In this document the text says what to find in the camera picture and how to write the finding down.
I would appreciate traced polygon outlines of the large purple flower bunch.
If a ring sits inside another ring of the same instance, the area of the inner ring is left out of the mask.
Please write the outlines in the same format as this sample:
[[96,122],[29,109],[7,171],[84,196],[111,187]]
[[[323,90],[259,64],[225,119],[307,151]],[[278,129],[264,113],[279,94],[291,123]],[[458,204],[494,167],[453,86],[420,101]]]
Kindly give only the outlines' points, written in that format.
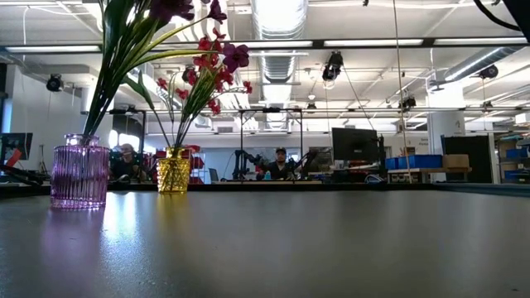
[[127,84],[149,99],[141,79],[132,80],[128,73],[153,60],[190,56],[195,70],[187,75],[190,89],[179,89],[183,99],[179,137],[185,136],[190,124],[204,108],[219,112],[216,99],[233,91],[234,72],[249,64],[248,47],[236,46],[214,30],[212,37],[199,39],[192,50],[153,49],[182,30],[211,20],[221,23],[227,16],[219,0],[201,0],[209,5],[203,17],[195,15],[193,0],[99,0],[103,14],[103,58],[94,96],[85,121],[85,135],[94,135],[107,112],[118,87]]

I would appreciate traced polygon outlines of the small red flower spray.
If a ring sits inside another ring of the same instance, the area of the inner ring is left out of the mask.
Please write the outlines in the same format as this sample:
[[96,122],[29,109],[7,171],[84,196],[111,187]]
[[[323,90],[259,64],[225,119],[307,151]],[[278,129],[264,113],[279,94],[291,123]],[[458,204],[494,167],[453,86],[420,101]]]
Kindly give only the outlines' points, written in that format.
[[157,80],[157,94],[164,103],[171,122],[171,146],[174,148],[181,146],[181,130],[175,129],[177,113],[181,113],[181,122],[185,122],[184,108],[187,105],[187,99],[190,95],[188,89],[181,89],[176,86],[178,74],[173,73],[168,80],[159,78]]

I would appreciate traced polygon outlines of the red artificial flower bunch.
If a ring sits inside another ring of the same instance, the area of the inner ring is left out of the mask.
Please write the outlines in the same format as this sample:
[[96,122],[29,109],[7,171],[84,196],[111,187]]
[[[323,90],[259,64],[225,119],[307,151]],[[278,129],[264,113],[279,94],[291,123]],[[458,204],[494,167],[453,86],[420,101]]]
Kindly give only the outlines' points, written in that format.
[[251,94],[250,82],[237,83],[237,70],[249,65],[249,48],[242,44],[235,46],[225,43],[225,35],[214,31],[215,38],[202,37],[198,42],[199,53],[193,56],[193,67],[188,70],[184,81],[189,85],[190,95],[184,108],[185,122],[179,120],[178,127],[182,133],[181,146],[191,124],[203,109],[209,108],[214,114],[221,111],[219,97],[227,93]]

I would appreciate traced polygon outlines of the white artificial tulip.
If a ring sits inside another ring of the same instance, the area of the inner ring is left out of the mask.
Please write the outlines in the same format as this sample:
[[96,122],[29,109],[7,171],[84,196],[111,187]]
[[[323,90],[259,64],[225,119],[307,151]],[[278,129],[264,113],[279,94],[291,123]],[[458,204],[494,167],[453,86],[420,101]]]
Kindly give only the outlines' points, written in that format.
[[156,120],[160,126],[160,129],[161,129],[161,133],[166,141],[166,146],[167,147],[171,147],[172,144],[171,142],[169,141],[168,137],[167,137],[167,134],[166,134],[166,131],[162,125],[162,122],[161,122],[161,119],[155,109],[155,106],[154,106],[154,103],[152,102],[152,97],[150,95],[150,92],[148,91],[146,85],[144,84],[143,82],[143,72],[141,70],[139,70],[137,72],[137,78],[134,79],[130,74],[126,74],[124,77],[123,77],[123,80],[122,80],[122,83],[123,84],[126,84],[128,85],[133,91],[135,91],[137,94],[139,94],[141,97],[143,97],[143,99],[146,101],[148,107],[151,109],[151,111],[153,112],[153,114],[155,115],[156,117]]

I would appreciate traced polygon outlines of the purple ribbed glass vase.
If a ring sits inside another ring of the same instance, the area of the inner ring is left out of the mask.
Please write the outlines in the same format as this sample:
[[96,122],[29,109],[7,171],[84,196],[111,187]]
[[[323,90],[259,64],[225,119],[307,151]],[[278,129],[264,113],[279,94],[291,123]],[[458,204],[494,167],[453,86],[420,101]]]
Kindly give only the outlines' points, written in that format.
[[99,137],[65,135],[66,144],[54,149],[51,207],[99,209],[106,205],[110,149]]

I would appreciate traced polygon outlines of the yellow glass vase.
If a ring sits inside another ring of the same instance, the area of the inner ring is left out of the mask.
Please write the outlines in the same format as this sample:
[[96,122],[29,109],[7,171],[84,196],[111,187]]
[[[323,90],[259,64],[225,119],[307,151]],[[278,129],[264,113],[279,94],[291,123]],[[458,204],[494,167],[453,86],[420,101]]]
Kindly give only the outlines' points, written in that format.
[[157,161],[157,189],[161,194],[186,193],[190,181],[189,152],[182,147],[168,147],[166,157]]

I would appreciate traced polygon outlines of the person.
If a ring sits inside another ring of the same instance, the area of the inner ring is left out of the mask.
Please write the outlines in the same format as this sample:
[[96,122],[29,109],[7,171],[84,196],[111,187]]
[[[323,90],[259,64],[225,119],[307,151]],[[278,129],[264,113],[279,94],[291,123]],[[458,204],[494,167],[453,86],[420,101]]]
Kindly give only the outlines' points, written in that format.
[[275,154],[275,160],[266,164],[261,170],[261,174],[264,177],[269,176],[271,180],[294,180],[295,176],[292,170],[287,167],[286,149],[279,147]]
[[111,163],[110,175],[113,180],[130,180],[138,171],[136,152],[131,144],[124,143],[120,146],[119,153],[118,159]]

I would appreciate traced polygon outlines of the red storage shelf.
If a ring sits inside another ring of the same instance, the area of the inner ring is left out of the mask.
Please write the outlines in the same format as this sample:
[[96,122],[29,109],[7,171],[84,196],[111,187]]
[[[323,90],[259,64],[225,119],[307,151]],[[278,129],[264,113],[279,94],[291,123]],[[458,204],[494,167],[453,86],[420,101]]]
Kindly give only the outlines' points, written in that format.
[[206,169],[205,169],[205,153],[202,148],[197,145],[189,145],[185,147],[182,156],[190,162],[190,185],[203,185],[205,183]]

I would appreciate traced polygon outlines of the large black monitor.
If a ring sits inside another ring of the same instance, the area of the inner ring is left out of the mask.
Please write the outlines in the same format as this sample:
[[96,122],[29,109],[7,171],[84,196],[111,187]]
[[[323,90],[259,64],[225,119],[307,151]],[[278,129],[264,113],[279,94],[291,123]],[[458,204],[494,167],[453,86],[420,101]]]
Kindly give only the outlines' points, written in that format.
[[379,160],[378,136],[374,130],[333,127],[331,135],[335,160]]

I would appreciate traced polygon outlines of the black table mat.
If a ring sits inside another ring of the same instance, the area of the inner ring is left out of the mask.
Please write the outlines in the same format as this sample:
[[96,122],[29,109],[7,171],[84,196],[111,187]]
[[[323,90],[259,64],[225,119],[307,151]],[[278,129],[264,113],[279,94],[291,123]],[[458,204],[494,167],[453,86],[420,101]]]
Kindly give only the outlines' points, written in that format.
[[530,297],[530,199],[445,191],[0,201],[0,298]]

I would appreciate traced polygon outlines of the thin metal pole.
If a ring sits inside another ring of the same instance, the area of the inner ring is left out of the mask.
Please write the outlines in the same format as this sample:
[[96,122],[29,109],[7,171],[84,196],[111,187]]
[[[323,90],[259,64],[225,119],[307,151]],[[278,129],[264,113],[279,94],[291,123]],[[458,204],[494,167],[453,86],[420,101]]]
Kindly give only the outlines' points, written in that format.
[[407,149],[407,134],[406,134],[406,122],[404,119],[404,98],[403,98],[403,85],[402,85],[402,70],[401,70],[401,55],[400,55],[400,43],[399,43],[399,35],[398,35],[398,14],[397,14],[397,4],[396,0],[392,0],[393,3],[393,20],[394,20],[394,33],[395,33],[395,41],[396,41],[396,57],[397,57],[397,70],[398,70],[398,96],[399,96],[399,108],[400,108],[400,119],[401,119],[401,127],[402,127],[402,138],[403,138],[403,153],[405,154],[405,160],[407,164],[407,178],[409,181],[409,184],[412,184],[412,173],[410,168],[410,162],[408,157],[408,149]]

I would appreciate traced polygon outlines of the wooden workbench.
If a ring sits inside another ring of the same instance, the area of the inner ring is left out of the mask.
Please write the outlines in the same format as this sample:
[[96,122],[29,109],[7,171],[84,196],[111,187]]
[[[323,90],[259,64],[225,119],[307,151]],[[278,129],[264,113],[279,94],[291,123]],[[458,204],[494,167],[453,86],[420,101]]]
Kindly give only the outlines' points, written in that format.
[[401,170],[388,170],[388,183],[411,183],[411,184],[430,184],[436,182],[435,174],[462,174],[463,181],[468,180],[468,174],[472,171],[471,167],[466,168],[413,168]]

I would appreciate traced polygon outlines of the black panel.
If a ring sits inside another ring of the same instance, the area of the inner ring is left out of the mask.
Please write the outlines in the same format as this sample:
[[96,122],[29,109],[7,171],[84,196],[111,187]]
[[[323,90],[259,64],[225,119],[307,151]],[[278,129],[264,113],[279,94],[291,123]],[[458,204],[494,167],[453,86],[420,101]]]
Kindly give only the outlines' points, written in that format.
[[468,174],[468,182],[492,183],[492,162],[489,139],[486,136],[475,137],[441,137],[444,155],[467,154],[472,171]]

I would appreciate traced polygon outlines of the small black monitor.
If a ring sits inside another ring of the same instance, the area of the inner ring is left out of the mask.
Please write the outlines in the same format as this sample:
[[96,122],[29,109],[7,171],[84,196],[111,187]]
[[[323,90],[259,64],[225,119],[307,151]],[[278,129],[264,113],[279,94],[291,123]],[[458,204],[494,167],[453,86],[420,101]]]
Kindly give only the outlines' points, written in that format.
[[8,161],[16,151],[21,153],[19,159],[27,160],[31,152],[32,132],[10,132],[0,134],[0,161]]

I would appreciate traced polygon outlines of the black aluminium table frame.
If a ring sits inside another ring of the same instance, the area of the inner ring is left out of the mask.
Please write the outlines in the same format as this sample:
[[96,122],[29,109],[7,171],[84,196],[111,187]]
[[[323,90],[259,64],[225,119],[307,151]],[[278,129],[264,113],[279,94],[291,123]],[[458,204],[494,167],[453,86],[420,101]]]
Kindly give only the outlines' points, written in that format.
[[[530,185],[517,184],[472,184],[472,183],[433,183],[433,184],[316,184],[318,181],[269,181],[269,182],[222,182],[212,185],[190,185],[194,192],[331,192],[331,191],[412,191],[439,190],[486,195],[506,195],[530,198]],[[157,192],[155,185],[110,185],[109,192]],[[51,187],[0,185],[0,200],[38,195],[49,195]]]

